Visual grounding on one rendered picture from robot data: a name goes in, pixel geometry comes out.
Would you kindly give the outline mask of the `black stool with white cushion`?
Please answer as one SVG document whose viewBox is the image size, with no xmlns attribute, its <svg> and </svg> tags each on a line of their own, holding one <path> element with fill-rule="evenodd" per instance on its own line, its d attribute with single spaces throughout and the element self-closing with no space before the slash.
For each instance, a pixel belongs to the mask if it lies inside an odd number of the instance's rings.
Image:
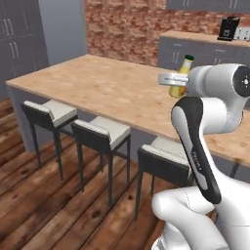
<svg viewBox="0 0 250 250">
<path fill-rule="evenodd" d="M 24 101 L 21 104 L 21 108 L 29 123 L 38 166 L 41 167 L 42 163 L 35 126 L 44 128 L 53 134 L 59 172 L 61 179 L 63 179 L 63 166 L 61 160 L 61 152 L 63 149 L 61 145 L 60 132 L 63 131 L 63 127 L 69 125 L 78 118 L 77 109 L 53 100 L 43 104 L 37 104 L 32 101 Z"/>
<path fill-rule="evenodd" d="M 97 116 L 90 122 L 76 119 L 71 123 L 77 145 L 81 190 L 84 190 L 83 146 L 94 149 L 108 160 L 108 204 L 112 205 L 112 162 L 113 154 L 127 145 L 127 183 L 130 183 L 131 128 L 113 120 Z"/>
<path fill-rule="evenodd" d="M 143 174 L 152 175 L 150 194 L 153 194 L 155 178 L 162 179 L 178 187 L 191 186 L 194 176 L 189 167 L 183 145 L 157 137 L 150 145 L 138 148 L 138 187 L 135 203 L 135 219 L 138 219 Z"/>
</svg>

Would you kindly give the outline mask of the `tall grey cupboards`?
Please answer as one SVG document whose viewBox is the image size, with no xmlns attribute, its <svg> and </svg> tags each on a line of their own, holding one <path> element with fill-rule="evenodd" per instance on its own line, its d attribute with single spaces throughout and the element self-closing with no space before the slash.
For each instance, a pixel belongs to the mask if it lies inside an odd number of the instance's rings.
<svg viewBox="0 0 250 250">
<path fill-rule="evenodd" d="M 48 66 L 38 0 L 0 0 L 0 101 L 7 80 Z"/>
</svg>

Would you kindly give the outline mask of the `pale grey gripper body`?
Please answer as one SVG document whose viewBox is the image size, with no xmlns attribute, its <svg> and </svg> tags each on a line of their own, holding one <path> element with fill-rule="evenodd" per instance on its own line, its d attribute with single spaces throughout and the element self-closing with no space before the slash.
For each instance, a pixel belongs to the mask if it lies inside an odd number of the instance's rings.
<svg viewBox="0 0 250 250">
<path fill-rule="evenodd" d="M 188 83 L 188 76 L 181 73 L 160 73 L 158 75 L 158 84 L 165 86 L 186 86 Z"/>
</svg>

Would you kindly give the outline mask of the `black coffee machine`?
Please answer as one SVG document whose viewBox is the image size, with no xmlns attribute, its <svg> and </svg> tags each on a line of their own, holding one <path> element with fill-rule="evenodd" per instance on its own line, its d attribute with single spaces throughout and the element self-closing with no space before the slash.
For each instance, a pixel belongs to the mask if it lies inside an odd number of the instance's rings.
<svg viewBox="0 0 250 250">
<path fill-rule="evenodd" d="M 222 18 L 218 39 L 231 41 L 234 37 L 236 28 L 238 27 L 239 21 L 240 18 L 238 17 Z"/>
</svg>

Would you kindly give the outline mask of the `white toaster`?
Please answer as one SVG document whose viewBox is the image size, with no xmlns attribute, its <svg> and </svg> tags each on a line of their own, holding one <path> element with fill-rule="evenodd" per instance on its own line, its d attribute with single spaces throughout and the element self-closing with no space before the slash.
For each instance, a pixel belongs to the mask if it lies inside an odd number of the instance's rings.
<svg viewBox="0 0 250 250">
<path fill-rule="evenodd" d="M 250 41 L 250 26 L 239 26 L 234 34 L 234 40 Z"/>
</svg>

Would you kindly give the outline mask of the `grey base cupboards run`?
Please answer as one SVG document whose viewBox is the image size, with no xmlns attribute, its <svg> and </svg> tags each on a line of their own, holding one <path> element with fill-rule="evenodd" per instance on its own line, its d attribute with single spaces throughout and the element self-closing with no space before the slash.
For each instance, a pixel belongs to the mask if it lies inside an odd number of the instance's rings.
<svg viewBox="0 0 250 250">
<path fill-rule="evenodd" d="M 250 42 L 221 41 L 216 35 L 171 30 L 159 36 L 158 67 L 178 70 L 185 55 L 194 56 L 193 67 L 218 63 L 250 67 Z"/>
</svg>

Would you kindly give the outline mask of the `yellow bottle with green cap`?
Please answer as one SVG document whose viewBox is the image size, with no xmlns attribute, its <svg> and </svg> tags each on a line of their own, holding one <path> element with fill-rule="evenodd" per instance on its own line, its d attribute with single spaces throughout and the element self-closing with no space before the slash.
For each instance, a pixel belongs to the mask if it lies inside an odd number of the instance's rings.
<svg viewBox="0 0 250 250">
<path fill-rule="evenodd" d="M 188 74 L 190 72 L 190 68 L 192 65 L 192 62 L 194 61 L 194 56 L 192 55 L 186 55 L 185 60 L 179 70 L 180 73 Z M 185 87 L 178 87 L 173 86 L 169 90 L 169 95 L 173 98 L 182 98 L 185 95 L 186 88 Z"/>
</svg>

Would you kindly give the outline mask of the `grey wall cupboards run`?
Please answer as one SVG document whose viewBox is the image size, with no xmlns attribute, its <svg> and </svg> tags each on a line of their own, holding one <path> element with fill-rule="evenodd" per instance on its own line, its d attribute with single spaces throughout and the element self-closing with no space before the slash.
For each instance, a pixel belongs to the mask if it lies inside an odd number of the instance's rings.
<svg viewBox="0 0 250 250">
<path fill-rule="evenodd" d="M 166 8 L 250 14 L 250 0 L 166 0 Z"/>
</svg>

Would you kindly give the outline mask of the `grey dining counter island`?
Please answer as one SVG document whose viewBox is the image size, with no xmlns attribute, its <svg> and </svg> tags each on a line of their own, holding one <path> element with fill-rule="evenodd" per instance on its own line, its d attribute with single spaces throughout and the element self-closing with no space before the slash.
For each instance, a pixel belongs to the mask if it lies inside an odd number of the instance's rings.
<svg viewBox="0 0 250 250">
<path fill-rule="evenodd" d="M 7 85 L 176 140 L 171 123 L 176 100 L 158 84 L 162 71 L 86 55 L 9 80 Z"/>
</svg>

